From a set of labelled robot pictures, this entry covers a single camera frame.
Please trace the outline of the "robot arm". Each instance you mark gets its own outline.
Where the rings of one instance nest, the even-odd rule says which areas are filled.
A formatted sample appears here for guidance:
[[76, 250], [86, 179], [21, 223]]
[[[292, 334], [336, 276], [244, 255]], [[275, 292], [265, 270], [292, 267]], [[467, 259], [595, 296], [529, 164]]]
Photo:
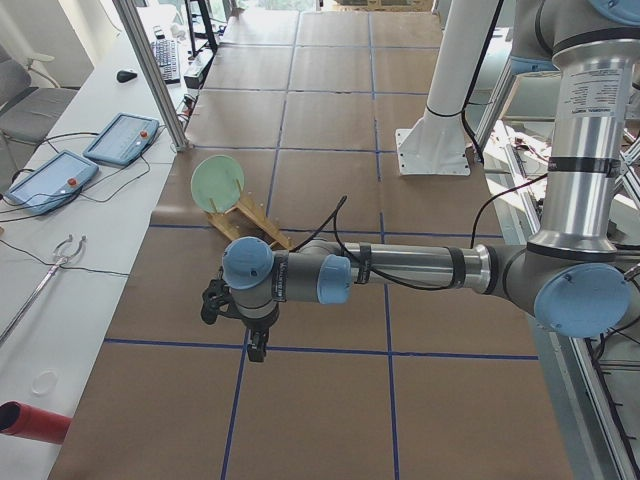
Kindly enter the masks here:
[[520, 1], [514, 27], [513, 59], [548, 61], [561, 74], [541, 224], [524, 246], [309, 239], [274, 251], [243, 237], [225, 249], [202, 295], [202, 320], [241, 321], [253, 362], [265, 359], [282, 303], [342, 304], [353, 286], [371, 282], [500, 297], [567, 337], [593, 337], [618, 324], [631, 305], [632, 278], [616, 268], [607, 229], [639, 59], [639, 5]]

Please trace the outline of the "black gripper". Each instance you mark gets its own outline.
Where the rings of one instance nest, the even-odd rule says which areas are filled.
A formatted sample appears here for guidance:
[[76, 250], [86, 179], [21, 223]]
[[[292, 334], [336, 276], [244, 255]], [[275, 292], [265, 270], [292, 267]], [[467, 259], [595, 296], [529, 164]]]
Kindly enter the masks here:
[[275, 320], [242, 321], [249, 331], [247, 356], [250, 362], [264, 362], [266, 358], [266, 345], [269, 339], [269, 330], [276, 323]]

